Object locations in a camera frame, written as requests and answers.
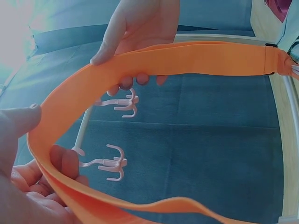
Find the hand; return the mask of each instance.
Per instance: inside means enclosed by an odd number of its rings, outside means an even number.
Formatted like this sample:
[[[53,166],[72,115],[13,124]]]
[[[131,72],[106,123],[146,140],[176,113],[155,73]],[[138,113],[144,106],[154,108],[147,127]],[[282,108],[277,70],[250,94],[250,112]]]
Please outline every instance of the hand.
[[[98,53],[91,64],[99,65],[115,54],[142,49],[155,44],[172,43],[178,28],[179,0],[121,0],[111,17]],[[157,76],[162,85],[167,76]],[[137,83],[145,85],[148,74],[138,74]],[[119,88],[129,90],[132,77],[125,77],[121,83],[107,93],[113,96]]]
[[[55,194],[35,160],[14,166],[18,138],[32,130],[41,119],[41,108],[0,111],[0,223],[79,224],[80,221]],[[54,146],[52,164],[64,175],[88,185],[79,175],[76,152]]]

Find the wooden floor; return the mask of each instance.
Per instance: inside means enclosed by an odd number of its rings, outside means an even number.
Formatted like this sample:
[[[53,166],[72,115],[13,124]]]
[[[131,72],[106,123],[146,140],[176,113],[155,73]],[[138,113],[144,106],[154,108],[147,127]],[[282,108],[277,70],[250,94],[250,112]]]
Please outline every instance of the wooden floor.
[[[276,42],[282,23],[263,0],[253,0],[251,25],[257,38]],[[283,217],[297,216],[299,204],[299,160],[291,106],[282,76],[271,76],[271,85],[278,111],[284,158]]]

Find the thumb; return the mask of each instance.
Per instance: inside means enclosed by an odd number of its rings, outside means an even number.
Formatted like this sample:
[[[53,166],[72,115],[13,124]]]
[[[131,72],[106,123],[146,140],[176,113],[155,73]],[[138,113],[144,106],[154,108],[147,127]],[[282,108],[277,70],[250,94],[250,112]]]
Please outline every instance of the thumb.
[[[126,15],[120,10],[120,4],[110,19],[99,51],[90,60],[92,65],[100,65],[112,58],[126,32]]]
[[[0,175],[11,175],[18,149],[18,138],[35,128],[41,119],[41,108],[0,110]]]

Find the plastic hook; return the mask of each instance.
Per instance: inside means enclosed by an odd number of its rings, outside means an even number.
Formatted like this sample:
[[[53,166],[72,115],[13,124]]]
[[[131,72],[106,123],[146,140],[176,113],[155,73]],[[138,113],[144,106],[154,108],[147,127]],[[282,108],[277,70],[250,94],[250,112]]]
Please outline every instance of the plastic hook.
[[[113,160],[109,159],[95,159],[90,162],[79,162],[80,167],[89,167],[93,164],[101,164],[98,166],[98,169],[108,171],[108,172],[119,172],[119,178],[107,178],[108,181],[121,181],[124,177],[123,167],[128,164],[127,159],[125,159],[125,153],[122,148],[114,145],[107,144],[107,147],[114,148],[118,150],[121,154],[120,157],[114,157]]]
[[[130,89],[132,95],[127,95],[127,99],[110,99],[106,101],[98,100],[96,101],[96,106],[106,106],[106,105],[120,105],[115,106],[115,111],[129,111],[133,110],[133,114],[123,115],[123,118],[133,118],[137,114],[136,104],[139,102],[139,97],[136,95],[136,92],[133,88]]]

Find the orange fabric band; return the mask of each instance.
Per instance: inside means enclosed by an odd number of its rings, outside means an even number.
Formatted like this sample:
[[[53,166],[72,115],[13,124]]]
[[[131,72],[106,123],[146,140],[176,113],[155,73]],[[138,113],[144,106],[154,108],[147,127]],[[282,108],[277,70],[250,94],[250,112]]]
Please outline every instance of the orange fabric band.
[[[152,46],[113,57],[100,66],[87,65],[43,102],[40,124],[28,134],[28,146],[49,184],[84,224],[150,224],[122,209],[150,212],[198,212],[224,224],[242,224],[220,216],[189,198],[175,197],[151,204],[133,204],[72,180],[50,162],[50,148],[80,115],[126,75],[203,73],[225,76],[260,76],[273,72],[295,76],[295,62],[272,46],[229,42],[184,42]]]

